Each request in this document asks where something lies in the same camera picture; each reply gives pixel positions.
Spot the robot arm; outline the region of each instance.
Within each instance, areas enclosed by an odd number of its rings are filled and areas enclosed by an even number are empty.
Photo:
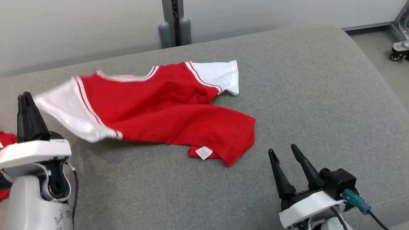
[[[28,92],[18,97],[17,119],[18,143],[0,151],[0,188],[11,189],[6,230],[72,230],[71,185],[63,170],[70,144],[48,131]]]
[[[308,189],[301,192],[297,192],[288,182],[273,149],[268,151],[281,199],[279,216],[283,227],[299,230],[352,230],[343,221],[342,213],[353,208],[353,205],[339,195],[345,189],[358,193],[355,188],[356,178],[343,169],[329,171],[324,168],[318,173],[297,145],[292,144],[291,149],[308,180]],[[325,222],[312,228],[312,223],[322,220]]]

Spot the gray fabric surface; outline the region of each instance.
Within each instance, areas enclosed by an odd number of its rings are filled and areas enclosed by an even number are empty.
[[[43,114],[71,143],[80,188],[77,230],[282,229],[267,155],[272,147],[289,181],[307,188],[290,144],[320,170],[344,168],[386,225],[409,217],[409,115],[364,53],[327,25],[286,28],[134,54],[0,79],[0,130],[16,131],[17,95],[55,87],[74,74],[146,74],[153,65],[191,60],[239,67],[240,94],[214,104],[257,119],[254,146],[232,167],[188,157],[187,146],[104,140],[91,144]],[[7,201],[0,203],[4,222]],[[379,229],[357,209],[356,230]]]

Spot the teal connector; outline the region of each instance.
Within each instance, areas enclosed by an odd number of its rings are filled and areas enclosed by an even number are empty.
[[[342,198],[357,207],[364,215],[367,215],[368,211],[372,209],[369,204],[365,203],[365,201],[351,189],[345,189],[342,193]]]
[[[342,198],[355,207],[360,207],[363,203],[365,203],[365,201],[351,189],[345,189],[342,193]]]

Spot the white sleeve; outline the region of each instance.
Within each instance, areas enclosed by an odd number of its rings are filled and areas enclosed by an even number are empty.
[[[86,141],[94,143],[105,138],[122,138],[121,133],[106,127],[92,110],[79,77],[35,96],[34,102],[39,109]]]
[[[236,60],[213,63],[190,62],[190,64],[205,83],[219,86],[222,89],[221,92],[227,90],[234,96],[238,94],[238,68]]]

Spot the gray floor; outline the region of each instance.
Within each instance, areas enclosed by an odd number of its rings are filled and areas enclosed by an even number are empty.
[[[409,111],[409,61],[391,61],[392,44],[400,40],[392,27],[377,27],[347,32],[384,77]]]

